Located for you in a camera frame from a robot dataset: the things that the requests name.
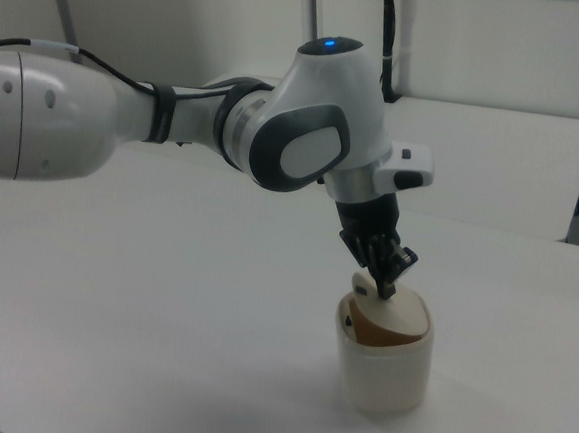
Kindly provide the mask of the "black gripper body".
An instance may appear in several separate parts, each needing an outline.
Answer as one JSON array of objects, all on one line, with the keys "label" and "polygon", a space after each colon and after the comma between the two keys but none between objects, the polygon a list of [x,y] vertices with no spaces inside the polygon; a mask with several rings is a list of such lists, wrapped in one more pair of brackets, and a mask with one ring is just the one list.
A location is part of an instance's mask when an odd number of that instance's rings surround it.
[{"label": "black gripper body", "polygon": [[386,194],[361,203],[337,202],[336,210],[341,222],[340,237],[369,239],[373,236],[387,236],[400,242],[397,232],[399,205],[396,195]]}]

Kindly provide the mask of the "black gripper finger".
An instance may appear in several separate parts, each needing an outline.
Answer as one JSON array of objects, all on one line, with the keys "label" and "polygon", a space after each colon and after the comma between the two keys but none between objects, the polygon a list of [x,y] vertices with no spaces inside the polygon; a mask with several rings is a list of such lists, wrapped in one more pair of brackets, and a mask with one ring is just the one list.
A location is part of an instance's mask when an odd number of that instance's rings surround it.
[{"label": "black gripper finger", "polygon": [[357,263],[368,269],[380,299],[393,296],[401,259],[401,247],[395,239],[385,234],[370,237],[354,236],[347,231],[339,234]]},{"label": "black gripper finger", "polygon": [[408,272],[413,265],[417,263],[419,257],[416,252],[408,247],[396,244],[394,246],[394,253],[392,259],[391,280],[397,281],[406,272]]}]

